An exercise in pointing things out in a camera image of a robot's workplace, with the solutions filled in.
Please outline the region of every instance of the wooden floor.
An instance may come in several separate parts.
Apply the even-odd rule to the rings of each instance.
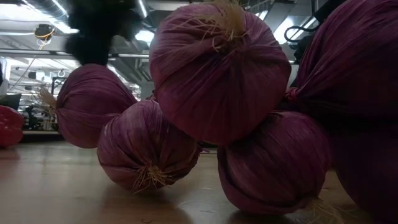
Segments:
[[[347,224],[371,223],[334,172],[321,198],[344,210]],[[1,224],[294,224],[306,223],[305,215],[251,217],[237,211],[224,196],[212,154],[202,154],[196,168],[175,185],[133,194],[107,178],[95,150],[45,143],[0,151]]]

